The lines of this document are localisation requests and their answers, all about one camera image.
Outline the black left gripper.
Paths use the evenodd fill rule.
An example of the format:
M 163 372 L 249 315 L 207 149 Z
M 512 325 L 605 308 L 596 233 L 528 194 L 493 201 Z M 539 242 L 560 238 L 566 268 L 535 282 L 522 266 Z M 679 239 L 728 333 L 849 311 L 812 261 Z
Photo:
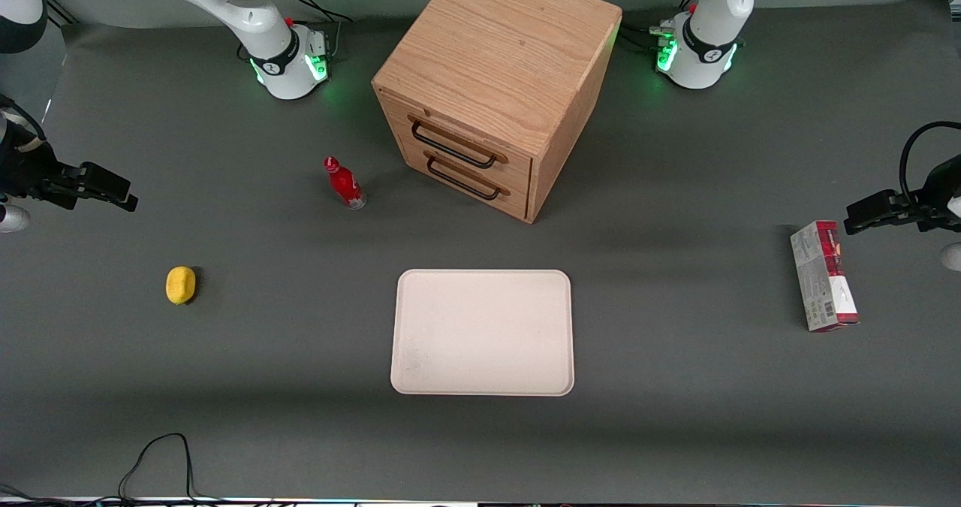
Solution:
M 911 192 L 913 209 L 901 192 L 885 189 L 855 201 L 845 208 L 845 233 L 854 236 L 867 229 L 917 224 L 920 232 L 944 229 L 960 232 L 960 158 L 937 165 L 926 181 Z

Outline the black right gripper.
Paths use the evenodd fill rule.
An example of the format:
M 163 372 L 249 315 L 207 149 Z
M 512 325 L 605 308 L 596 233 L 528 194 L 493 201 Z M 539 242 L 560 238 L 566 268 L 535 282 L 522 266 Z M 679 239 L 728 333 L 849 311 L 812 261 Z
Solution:
M 134 212 L 140 199 L 131 195 L 131 183 L 120 175 L 93 162 L 78 168 L 60 162 L 46 141 L 31 143 L 27 150 L 15 142 L 4 141 L 1 148 L 1 192 L 17 198 L 46 201 L 65 210 L 74 210 L 78 199 L 105 202 Z

